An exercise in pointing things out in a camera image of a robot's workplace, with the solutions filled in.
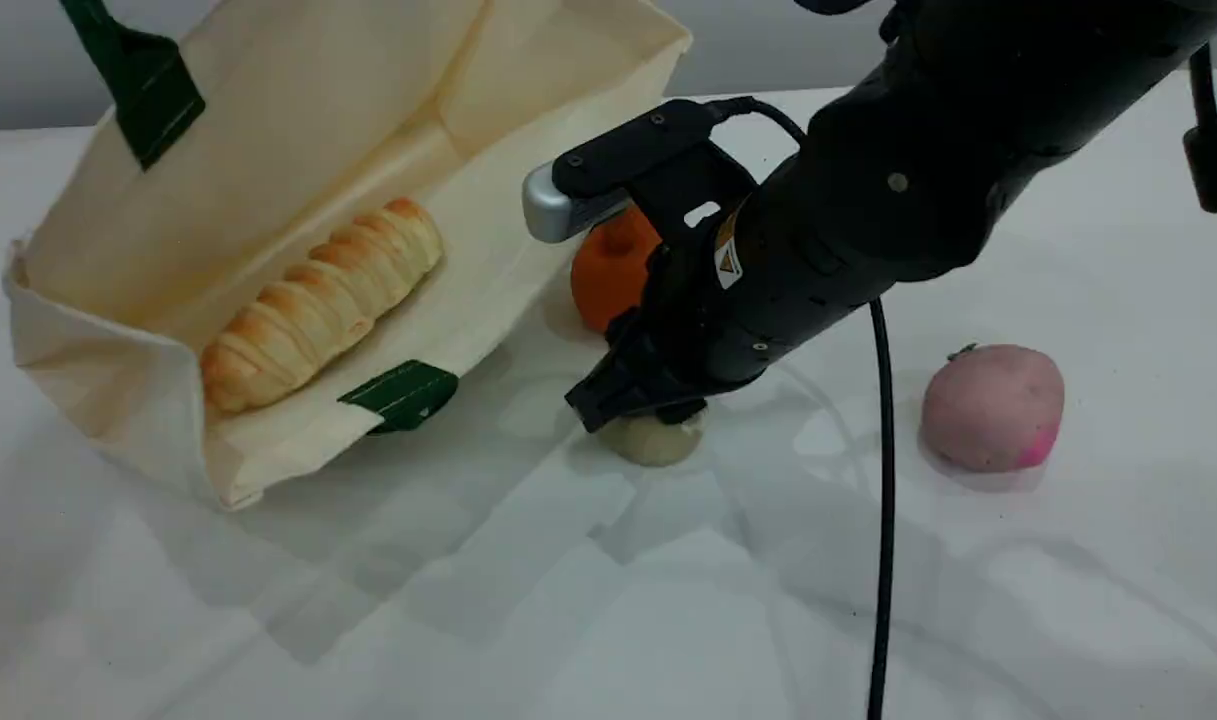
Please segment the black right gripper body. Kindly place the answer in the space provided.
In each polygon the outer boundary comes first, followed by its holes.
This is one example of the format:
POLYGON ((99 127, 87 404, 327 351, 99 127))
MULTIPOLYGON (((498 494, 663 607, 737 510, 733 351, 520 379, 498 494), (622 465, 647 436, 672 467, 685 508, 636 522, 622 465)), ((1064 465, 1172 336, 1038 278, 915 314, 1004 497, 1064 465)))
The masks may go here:
POLYGON ((669 401, 753 382, 874 296, 869 210, 817 195, 745 195, 696 227, 684 206, 646 199, 658 251, 613 345, 655 345, 669 401))

